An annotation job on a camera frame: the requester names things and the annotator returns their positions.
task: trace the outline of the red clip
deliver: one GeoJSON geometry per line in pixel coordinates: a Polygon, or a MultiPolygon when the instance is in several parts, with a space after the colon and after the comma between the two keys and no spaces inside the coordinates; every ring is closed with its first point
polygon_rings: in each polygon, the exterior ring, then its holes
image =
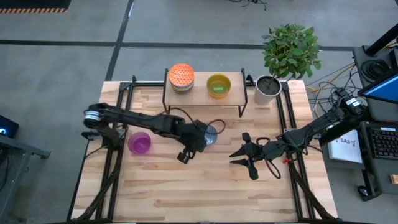
{"type": "Polygon", "coordinates": [[[283,163],[286,164],[287,162],[291,162],[291,161],[292,161],[291,159],[285,159],[285,160],[283,161],[283,163]]]}

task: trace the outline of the black keyboard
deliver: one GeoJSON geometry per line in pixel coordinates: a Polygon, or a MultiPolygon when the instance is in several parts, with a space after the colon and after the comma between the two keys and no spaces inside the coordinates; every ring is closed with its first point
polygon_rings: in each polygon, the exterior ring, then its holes
{"type": "Polygon", "coordinates": [[[371,129],[371,141],[374,157],[383,159],[398,159],[398,132],[371,129]]]}

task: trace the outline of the magenta cup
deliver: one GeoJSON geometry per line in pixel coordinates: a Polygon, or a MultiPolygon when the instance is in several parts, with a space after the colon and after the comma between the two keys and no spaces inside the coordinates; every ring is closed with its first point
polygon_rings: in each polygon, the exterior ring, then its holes
{"type": "Polygon", "coordinates": [[[128,146],[134,154],[145,154],[150,148],[150,137],[145,132],[134,133],[129,138],[128,146]]]}

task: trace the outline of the soil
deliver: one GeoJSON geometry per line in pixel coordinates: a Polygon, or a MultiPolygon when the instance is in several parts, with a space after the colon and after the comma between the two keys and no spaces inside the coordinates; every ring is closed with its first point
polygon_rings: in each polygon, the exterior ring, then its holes
{"type": "Polygon", "coordinates": [[[265,95],[275,95],[280,90],[279,82],[272,77],[263,77],[257,81],[259,90],[265,95]]]}

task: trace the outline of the gray floor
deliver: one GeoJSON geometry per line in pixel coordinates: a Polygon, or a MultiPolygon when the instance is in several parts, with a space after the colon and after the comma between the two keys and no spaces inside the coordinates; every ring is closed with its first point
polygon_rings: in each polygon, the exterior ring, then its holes
{"type": "MultiPolygon", "coordinates": [[[[269,1],[261,5],[227,0],[136,0],[125,42],[261,44],[267,26],[297,22],[314,26],[320,44],[370,44],[398,19],[393,0],[269,1]]],[[[66,14],[0,14],[0,39],[115,41],[127,0],[72,1],[66,14]]],[[[0,45],[0,113],[21,124],[18,139],[52,151],[34,159],[25,175],[13,214],[29,223],[64,221],[86,141],[82,111],[98,101],[113,48],[0,45]]],[[[350,52],[320,52],[322,69],[306,83],[353,61],[350,52]]],[[[195,70],[267,73],[260,50],[123,48],[113,80],[161,80],[165,67],[190,63],[195,70]]],[[[343,86],[348,72],[335,81],[343,86]]],[[[330,80],[334,75],[324,79],[330,80]]],[[[357,76],[355,85],[360,86],[357,76]]],[[[311,86],[318,88],[318,83],[311,86]]],[[[326,162],[339,217],[369,223],[395,223],[398,197],[382,195],[362,202],[356,170],[326,162]]]]}

